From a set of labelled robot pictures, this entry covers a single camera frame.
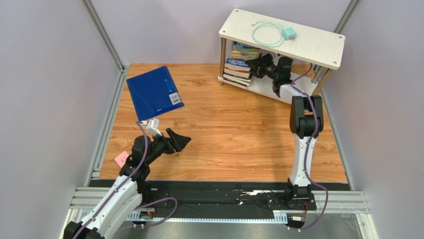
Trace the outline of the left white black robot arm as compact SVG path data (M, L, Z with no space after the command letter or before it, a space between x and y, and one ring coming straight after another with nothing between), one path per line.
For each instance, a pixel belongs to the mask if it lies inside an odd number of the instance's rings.
M159 133L152 138L143 132L134 140L111 188L84 218L65 226L65 239L110 239L132 211L154 204L151 184L146 181L150 164L163 154L181 152L192 140L170 128L166 132L167 136Z

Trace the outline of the white two-tier shelf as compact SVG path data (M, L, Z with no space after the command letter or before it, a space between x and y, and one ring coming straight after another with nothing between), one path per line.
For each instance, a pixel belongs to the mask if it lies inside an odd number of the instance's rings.
M262 20L292 27L297 33L293 41L285 41L281 46L269 47L254 42L252 32L255 24ZM227 41L246 43L259 49L311 63L318 67L313 77L295 74L296 87L309 95L320 94L331 71L338 70L341 64L346 38L344 35L276 19L273 17L235 8L219 31L221 53L226 53Z

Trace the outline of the orange 78-storey treehouse book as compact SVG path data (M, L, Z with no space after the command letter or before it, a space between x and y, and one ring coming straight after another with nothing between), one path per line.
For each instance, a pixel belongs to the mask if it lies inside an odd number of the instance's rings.
M251 79L251 73L249 71L237 71L237 70L225 68L224 74L231 75L241 79L247 79L247 80Z

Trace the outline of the pink cube power socket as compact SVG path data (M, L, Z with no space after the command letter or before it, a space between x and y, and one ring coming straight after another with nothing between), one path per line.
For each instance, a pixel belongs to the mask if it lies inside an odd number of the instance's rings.
M115 163L122 168L124 164L126 163L127 158L129 157L129 154L127 151L123 151L118 156L114 158Z

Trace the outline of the blue treehouse book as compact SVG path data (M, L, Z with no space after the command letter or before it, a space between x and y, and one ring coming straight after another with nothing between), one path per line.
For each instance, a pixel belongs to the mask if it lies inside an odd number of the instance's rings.
M225 67L236 71L250 71L250 67L245 62L257 59L259 54L260 49L257 47L235 42L225 61Z

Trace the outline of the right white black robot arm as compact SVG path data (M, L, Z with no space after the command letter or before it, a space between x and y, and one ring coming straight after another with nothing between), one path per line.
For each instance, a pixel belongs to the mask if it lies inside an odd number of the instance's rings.
M300 77L291 78L292 62L289 57L280 57L274 63L273 56L266 54L245 63L256 78L267 76L272 79L272 90L276 96L281 98L287 91L292 94L289 126L295 139L295 154L284 196L287 201L307 201L312 195L310 167L313 150L323 130L322 98L310 95L296 86Z

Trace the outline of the blue file folder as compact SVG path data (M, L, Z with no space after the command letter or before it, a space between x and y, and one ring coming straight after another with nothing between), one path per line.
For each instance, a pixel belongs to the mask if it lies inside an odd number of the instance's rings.
M126 82L139 121L184 106L167 66L129 78Z

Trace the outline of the three days to see book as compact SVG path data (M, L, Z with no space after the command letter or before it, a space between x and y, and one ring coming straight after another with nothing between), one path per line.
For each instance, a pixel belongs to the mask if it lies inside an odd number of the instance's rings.
M245 86L248 86L251 83L251 79L239 78L228 74L223 74L223 78L227 81L232 81Z

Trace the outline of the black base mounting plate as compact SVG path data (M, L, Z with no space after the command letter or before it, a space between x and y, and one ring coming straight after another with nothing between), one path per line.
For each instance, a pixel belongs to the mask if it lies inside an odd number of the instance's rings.
M273 211L317 210L311 197L306 202L286 203L286 182L148 181L154 215L173 219L271 219Z

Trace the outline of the nineteen eighty-four book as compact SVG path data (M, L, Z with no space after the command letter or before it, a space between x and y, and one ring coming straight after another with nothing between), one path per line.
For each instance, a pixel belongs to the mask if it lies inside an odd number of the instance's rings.
M235 82L233 80L226 79L226 78L222 79L222 82L226 83L226 84L233 85L233 86L237 86L237 87L242 88L242 89L247 89L247 87L248 87L248 85L245 85L245 84L242 84L242 83L239 83L239 82Z

